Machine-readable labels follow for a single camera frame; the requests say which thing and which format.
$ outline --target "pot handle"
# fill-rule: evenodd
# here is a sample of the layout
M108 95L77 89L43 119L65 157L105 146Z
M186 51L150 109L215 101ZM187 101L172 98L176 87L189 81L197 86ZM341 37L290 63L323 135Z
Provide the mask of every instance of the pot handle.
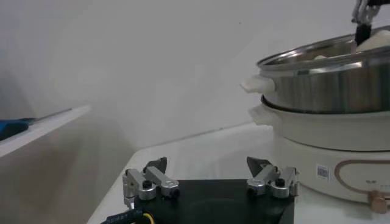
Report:
M240 85L247 93L268 94L275 91L274 81L261 75L255 75Z
M280 117L275 112L267 110L263 104L253 107L248 113L257 125L275 126L280 121Z

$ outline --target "black platform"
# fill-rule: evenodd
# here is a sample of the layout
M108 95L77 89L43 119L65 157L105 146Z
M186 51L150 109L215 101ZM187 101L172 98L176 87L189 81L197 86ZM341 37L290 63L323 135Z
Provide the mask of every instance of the black platform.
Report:
M156 224L293 224L294 197L269 194L249 197L246 180L179 180L180 197L135 200L136 208L153 214ZM148 224L142 220L137 224Z

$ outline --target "yellow wire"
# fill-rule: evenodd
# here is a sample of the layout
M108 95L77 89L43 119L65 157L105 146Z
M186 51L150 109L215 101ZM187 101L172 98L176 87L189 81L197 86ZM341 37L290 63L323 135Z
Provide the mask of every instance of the yellow wire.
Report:
M149 221L151 221L151 224L155 224L153 217L149 213L144 213L142 215L145 216L146 218L148 218Z

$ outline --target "barcode sticker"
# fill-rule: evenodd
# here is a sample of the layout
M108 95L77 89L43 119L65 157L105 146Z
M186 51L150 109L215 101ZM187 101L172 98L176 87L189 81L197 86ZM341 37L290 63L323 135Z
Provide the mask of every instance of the barcode sticker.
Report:
M317 178L330 181L330 169L327 166L317 164Z

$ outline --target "blue object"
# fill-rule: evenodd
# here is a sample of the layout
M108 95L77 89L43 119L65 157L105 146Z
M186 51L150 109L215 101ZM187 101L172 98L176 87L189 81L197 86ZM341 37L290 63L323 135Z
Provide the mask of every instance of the blue object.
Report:
M26 131L34 120L34 118L0 120L0 141Z

